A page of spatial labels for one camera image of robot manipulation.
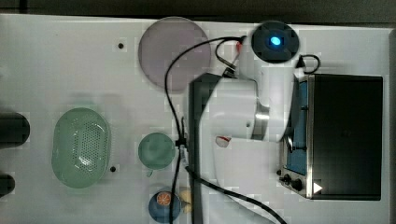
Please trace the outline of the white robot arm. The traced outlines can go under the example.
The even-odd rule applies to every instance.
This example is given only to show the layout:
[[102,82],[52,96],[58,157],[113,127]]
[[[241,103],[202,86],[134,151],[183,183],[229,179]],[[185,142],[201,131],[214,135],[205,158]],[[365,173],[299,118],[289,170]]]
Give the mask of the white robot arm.
[[217,184],[214,149],[233,138],[279,142],[290,128],[295,102],[297,33],[282,21],[264,21],[242,41],[235,77],[204,74],[188,90],[193,224],[265,224],[241,202],[260,207],[279,224],[287,222],[267,205]]

